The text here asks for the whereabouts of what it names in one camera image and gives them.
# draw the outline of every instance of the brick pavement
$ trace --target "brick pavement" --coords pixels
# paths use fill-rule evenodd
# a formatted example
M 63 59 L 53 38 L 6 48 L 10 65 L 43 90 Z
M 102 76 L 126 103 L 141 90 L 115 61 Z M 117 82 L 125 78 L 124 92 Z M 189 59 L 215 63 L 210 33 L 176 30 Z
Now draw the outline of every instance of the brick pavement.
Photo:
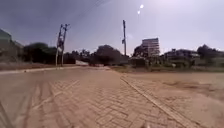
M 110 70 L 36 86 L 17 128 L 184 128 Z

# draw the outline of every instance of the road marking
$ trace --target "road marking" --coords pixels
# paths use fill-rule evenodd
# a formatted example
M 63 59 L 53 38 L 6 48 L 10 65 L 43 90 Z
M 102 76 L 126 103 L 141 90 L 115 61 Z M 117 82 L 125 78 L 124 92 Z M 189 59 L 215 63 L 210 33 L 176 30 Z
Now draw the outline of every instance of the road marking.
M 50 102 L 51 100 L 53 100 L 56 96 L 58 96 L 60 94 L 62 94 L 62 92 L 57 92 L 55 95 L 53 95 L 51 97 L 48 97 L 47 99 L 43 100 L 40 104 L 33 106 L 32 109 L 35 110 L 35 109 L 40 108 L 42 105 L 44 105 L 47 102 Z
M 155 98 L 152 94 L 147 95 L 144 91 L 140 90 L 138 87 L 136 87 L 133 84 L 130 84 L 124 77 L 120 77 L 122 81 L 124 81 L 126 84 L 131 86 L 133 89 L 135 89 L 138 93 L 140 93 L 142 96 L 144 96 L 146 99 L 151 101 L 153 104 L 155 104 L 157 107 L 162 109 L 164 112 L 166 112 L 168 115 L 173 117 L 177 122 L 185 126 L 186 128 L 200 128 L 198 124 L 195 122 L 190 121 L 174 109 L 170 108 L 169 106 L 165 105 L 159 99 Z
M 69 88 L 71 88 L 72 86 L 76 85 L 79 81 L 76 80 L 75 82 L 72 82 L 69 86 L 66 86 L 63 89 L 59 89 L 60 91 L 57 92 L 55 95 L 48 97 L 47 99 L 43 100 L 40 104 L 35 105 L 32 107 L 32 109 L 38 109 L 40 108 L 42 105 L 44 105 L 45 103 L 50 102 L 51 100 L 53 100 L 55 97 L 57 97 L 60 94 L 64 94 L 66 90 L 68 90 Z

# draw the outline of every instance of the tree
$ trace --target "tree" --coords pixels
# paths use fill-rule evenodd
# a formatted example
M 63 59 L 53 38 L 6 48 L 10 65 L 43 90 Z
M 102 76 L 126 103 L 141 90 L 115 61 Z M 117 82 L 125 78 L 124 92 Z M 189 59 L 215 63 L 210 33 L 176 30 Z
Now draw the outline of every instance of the tree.
M 98 62 L 108 65 L 110 63 L 118 63 L 122 60 L 122 54 L 115 48 L 109 45 L 99 46 L 95 52 L 95 57 Z
M 47 44 L 42 42 L 29 44 L 23 48 L 24 60 L 34 63 L 52 63 L 54 62 L 55 53 L 55 47 L 48 47 Z
M 133 57 L 147 57 L 148 49 L 143 48 L 142 46 L 137 46 L 134 50 Z
M 219 55 L 219 51 L 217 51 L 216 49 L 212 49 L 205 44 L 203 46 L 200 46 L 197 52 L 200 55 L 201 59 L 204 59 L 206 61 L 206 65 L 212 65 L 213 58 Z

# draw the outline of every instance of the power line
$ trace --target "power line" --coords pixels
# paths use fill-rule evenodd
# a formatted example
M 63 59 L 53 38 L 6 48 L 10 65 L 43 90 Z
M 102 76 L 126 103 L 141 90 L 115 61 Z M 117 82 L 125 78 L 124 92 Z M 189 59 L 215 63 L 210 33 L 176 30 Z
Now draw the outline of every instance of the power line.
M 77 16 L 77 20 L 75 22 L 73 22 L 75 25 L 77 24 L 77 22 L 82 19 L 84 16 L 86 16 L 91 10 L 93 10 L 94 8 L 99 7 L 100 5 L 109 2 L 111 0 L 96 0 L 93 4 L 90 5 L 90 7 L 88 7 L 88 9 L 85 9 L 83 12 L 81 12 L 78 16 Z

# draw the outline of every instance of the dirt ground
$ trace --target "dirt ground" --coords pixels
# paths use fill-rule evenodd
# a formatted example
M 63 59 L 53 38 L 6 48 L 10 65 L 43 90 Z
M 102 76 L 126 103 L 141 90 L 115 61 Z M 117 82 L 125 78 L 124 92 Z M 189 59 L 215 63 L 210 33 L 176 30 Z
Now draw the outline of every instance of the dirt ground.
M 128 73 L 136 86 L 202 127 L 224 126 L 223 73 Z

